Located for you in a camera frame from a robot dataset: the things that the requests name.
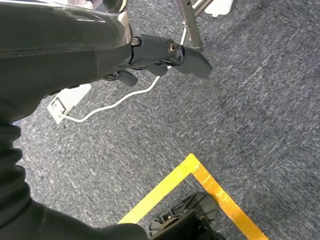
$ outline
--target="floor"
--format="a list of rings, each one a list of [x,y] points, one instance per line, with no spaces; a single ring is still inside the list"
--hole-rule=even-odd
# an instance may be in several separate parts
[[[129,0],[135,33],[180,40],[174,1]],[[115,224],[194,153],[269,239],[318,239],[320,3],[235,0],[198,19],[210,79],[175,70],[152,91],[84,123],[57,125],[45,99],[20,121],[22,165],[37,201],[94,227]],[[97,82],[70,114],[82,117],[134,87]],[[195,191],[188,177],[140,224]],[[245,237],[220,213],[217,231]]]

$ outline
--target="white object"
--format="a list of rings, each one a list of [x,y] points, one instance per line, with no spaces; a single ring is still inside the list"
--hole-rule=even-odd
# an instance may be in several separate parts
[[[230,12],[232,3],[233,0],[214,0],[209,6],[208,6],[205,12],[207,14],[211,14],[213,17],[226,15]]]
[[[60,124],[64,115],[78,104],[89,90],[91,84],[84,84],[72,89],[63,89],[57,94],[47,108],[57,124]]]

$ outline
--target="metal bolt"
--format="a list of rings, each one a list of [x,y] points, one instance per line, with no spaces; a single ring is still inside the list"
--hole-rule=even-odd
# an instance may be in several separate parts
[[[131,40],[131,44],[134,47],[137,47],[137,46],[140,46],[141,44],[141,41],[139,37],[135,36]]]
[[[167,48],[168,48],[168,52],[170,53],[171,55],[176,55],[178,47],[177,46],[175,42],[170,40],[168,42]]]

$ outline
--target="yellow floor tape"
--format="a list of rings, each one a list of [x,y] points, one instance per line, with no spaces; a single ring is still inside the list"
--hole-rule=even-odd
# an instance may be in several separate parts
[[[268,240],[260,229],[251,221],[195,155],[189,154],[184,161],[152,189],[145,198],[122,218],[119,223],[137,223],[162,199],[181,183],[189,174],[192,174],[235,226],[249,240]]]

